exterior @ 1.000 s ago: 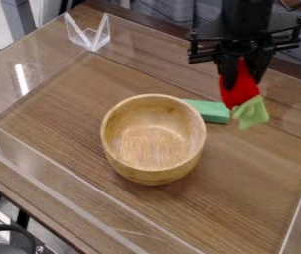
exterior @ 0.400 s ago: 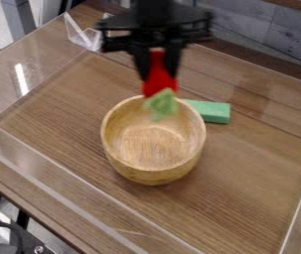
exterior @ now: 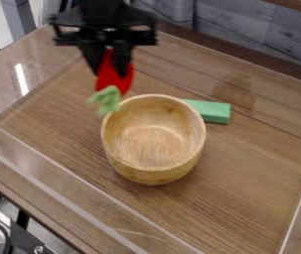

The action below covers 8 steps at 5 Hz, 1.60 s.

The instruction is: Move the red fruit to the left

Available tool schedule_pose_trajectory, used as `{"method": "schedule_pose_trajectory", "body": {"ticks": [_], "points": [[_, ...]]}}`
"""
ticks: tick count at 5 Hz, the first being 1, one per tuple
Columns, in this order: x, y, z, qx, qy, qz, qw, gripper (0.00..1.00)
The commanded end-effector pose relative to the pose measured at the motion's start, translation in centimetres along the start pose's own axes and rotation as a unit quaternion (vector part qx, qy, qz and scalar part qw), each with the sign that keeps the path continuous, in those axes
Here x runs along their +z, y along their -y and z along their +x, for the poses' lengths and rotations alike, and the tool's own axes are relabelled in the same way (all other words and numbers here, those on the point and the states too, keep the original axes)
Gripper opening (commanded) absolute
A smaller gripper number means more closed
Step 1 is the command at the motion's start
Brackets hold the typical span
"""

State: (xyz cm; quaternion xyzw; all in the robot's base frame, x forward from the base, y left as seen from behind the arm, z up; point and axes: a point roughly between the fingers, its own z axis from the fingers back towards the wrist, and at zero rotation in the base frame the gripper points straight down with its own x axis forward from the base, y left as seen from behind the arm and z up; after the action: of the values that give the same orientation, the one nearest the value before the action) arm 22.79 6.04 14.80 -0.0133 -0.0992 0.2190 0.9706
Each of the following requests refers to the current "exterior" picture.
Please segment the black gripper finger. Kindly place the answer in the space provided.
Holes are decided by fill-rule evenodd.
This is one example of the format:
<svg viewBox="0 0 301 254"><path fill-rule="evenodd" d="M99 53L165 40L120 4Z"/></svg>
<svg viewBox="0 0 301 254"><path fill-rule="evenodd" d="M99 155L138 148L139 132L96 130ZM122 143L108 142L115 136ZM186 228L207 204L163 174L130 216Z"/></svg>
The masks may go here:
<svg viewBox="0 0 301 254"><path fill-rule="evenodd" d="M112 65L120 77L127 76L128 64L131 63L132 46L127 41L112 43Z"/></svg>
<svg viewBox="0 0 301 254"><path fill-rule="evenodd" d="M77 48L84 57L86 63L94 74L98 74L102 58L104 54L104 46L95 45L90 42L80 42Z"/></svg>

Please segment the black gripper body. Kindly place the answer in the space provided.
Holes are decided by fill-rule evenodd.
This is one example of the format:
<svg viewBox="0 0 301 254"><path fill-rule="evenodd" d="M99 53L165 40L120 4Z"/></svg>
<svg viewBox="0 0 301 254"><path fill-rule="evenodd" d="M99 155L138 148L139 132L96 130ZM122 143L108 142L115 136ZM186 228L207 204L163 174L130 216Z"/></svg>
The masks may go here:
<svg viewBox="0 0 301 254"><path fill-rule="evenodd" d="M79 41L106 46L115 41L131 46L156 44L155 16L123 0L77 0L69 10L51 16L49 24L59 46L76 46Z"/></svg>

